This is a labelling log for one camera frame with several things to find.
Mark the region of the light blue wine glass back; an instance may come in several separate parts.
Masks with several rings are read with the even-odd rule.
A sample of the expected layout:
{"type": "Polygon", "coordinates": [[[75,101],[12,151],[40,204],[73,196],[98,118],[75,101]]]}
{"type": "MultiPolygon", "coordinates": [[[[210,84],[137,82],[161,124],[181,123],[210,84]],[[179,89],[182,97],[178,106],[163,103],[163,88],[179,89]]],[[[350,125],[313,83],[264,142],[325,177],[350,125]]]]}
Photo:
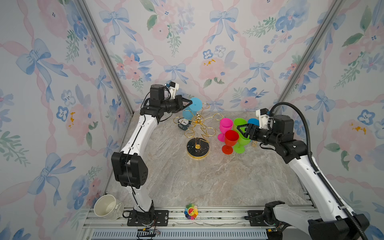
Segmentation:
{"type": "Polygon", "coordinates": [[[192,98],[191,101],[193,103],[183,110],[183,118],[189,121],[203,108],[203,102],[200,99],[192,98]]]}

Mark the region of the blue wine glass front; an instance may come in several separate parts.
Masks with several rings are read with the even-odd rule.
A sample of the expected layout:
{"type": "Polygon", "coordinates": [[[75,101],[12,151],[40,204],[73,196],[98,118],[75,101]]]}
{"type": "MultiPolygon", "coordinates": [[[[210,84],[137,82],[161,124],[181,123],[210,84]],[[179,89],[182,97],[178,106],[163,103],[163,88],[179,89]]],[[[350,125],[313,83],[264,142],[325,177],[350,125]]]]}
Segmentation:
{"type": "Polygon", "coordinates": [[[258,119],[255,119],[255,118],[251,118],[248,120],[248,124],[260,126],[260,121],[258,119]]]}

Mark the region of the green wine glass front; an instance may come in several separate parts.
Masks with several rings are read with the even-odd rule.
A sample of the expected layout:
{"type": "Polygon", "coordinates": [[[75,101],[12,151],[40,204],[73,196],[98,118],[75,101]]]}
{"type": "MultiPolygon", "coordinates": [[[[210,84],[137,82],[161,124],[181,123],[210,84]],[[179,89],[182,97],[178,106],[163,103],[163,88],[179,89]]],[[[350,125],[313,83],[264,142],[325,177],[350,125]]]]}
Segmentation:
{"type": "Polygon", "coordinates": [[[246,125],[247,124],[247,121],[245,119],[242,119],[242,118],[236,118],[234,120],[234,123],[233,123],[233,131],[237,132],[238,134],[240,134],[239,130],[237,129],[238,126],[241,126],[241,125],[246,125]]]}

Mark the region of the green wine glass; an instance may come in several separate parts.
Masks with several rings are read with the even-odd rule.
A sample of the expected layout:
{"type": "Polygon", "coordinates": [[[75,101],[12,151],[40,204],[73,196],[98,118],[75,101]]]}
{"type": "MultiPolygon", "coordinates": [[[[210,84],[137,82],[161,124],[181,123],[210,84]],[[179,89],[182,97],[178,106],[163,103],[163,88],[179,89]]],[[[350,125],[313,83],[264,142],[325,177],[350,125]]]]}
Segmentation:
{"type": "Polygon", "coordinates": [[[239,133],[238,142],[234,146],[234,151],[237,154],[242,154],[245,152],[245,146],[251,142],[250,139],[245,138],[241,133],[239,133]]]}
{"type": "Polygon", "coordinates": [[[242,118],[236,118],[234,120],[234,123],[233,123],[233,131],[237,132],[238,134],[240,134],[239,130],[237,129],[238,126],[241,126],[241,125],[246,125],[247,124],[247,121],[245,119],[242,119],[242,118]]]}

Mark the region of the red wine glass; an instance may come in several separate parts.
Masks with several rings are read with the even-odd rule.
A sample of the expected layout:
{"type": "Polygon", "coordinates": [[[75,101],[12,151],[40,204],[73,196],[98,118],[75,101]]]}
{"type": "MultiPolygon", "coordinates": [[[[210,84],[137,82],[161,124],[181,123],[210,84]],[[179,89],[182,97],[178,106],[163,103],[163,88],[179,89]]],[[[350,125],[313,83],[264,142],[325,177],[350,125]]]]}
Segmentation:
{"type": "Polygon", "coordinates": [[[225,133],[225,145],[222,147],[222,152],[226,155],[231,155],[234,151],[233,147],[237,144],[238,140],[239,134],[236,131],[228,130],[225,133]]]}

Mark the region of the green wine glass back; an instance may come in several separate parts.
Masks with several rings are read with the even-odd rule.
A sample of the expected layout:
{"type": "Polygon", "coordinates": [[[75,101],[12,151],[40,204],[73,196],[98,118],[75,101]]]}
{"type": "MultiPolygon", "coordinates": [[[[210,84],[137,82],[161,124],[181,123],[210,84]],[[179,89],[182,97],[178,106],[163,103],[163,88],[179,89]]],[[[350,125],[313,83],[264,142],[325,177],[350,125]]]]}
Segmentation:
{"type": "Polygon", "coordinates": [[[237,154],[242,154],[245,152],[245,146],[251,142],[250,139],[245,138],[241,133],[239,133],[238,142],[234,146],[234,151],[237,154]]]}

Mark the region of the magenta wine glass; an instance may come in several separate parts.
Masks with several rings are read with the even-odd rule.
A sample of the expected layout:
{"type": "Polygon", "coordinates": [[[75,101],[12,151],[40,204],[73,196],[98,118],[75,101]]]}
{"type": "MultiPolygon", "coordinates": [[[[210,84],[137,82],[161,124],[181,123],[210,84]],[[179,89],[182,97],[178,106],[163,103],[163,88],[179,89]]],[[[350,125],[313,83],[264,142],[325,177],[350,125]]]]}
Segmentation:
{"type": "Polygon", "coordinates": [[[220,134],[218,135],[218,140],[220,142],[225,141],[225,133],[229,130],[232,130],[233,127],[233,121],[229,118],[223,118],[220,120],[220,134]]]}

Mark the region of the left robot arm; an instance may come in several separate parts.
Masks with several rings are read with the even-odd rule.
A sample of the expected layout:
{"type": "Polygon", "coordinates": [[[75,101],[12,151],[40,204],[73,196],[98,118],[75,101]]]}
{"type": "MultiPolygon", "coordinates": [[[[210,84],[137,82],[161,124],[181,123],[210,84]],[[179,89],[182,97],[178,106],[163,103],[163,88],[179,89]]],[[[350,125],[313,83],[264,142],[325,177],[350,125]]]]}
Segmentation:
{"type": "Polygon", "coordinates": [[[155,223],[154,202],[145,187],[149,170],[142,153],[165,113],[178,113],[193,103],[178,95],[178,89],[179,84],[174,82],[151,85],[149,98],[142,104],[132,136],[120,152],[112,154],[115,180],[129,191],[134,200],[135,205],[128,216],[132,224],[148,226],[155,223]]]}

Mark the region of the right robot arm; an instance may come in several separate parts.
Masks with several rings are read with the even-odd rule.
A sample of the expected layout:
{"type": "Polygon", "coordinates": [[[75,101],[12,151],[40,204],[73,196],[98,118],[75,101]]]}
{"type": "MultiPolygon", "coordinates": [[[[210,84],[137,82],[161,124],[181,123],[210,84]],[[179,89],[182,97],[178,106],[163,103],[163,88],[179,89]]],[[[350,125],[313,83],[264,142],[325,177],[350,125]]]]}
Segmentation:
{"type": "Polygon", "coordinates": [[[237,130],[245,138],[273,146],[303,183],[318,210],[317,214],[309,214],[281,201],[270,202],[264,209],[266,224],[281,224],[279,232],[289,226],[295,227],[313,240],[366,240],[369,220],[363,214],[356,214],[343,201],[319,169],[309,145],[295,140],[294,120],[284,115],[264,117],[272,123],[271,127],[248,123],[239,125],[237,130]]]}

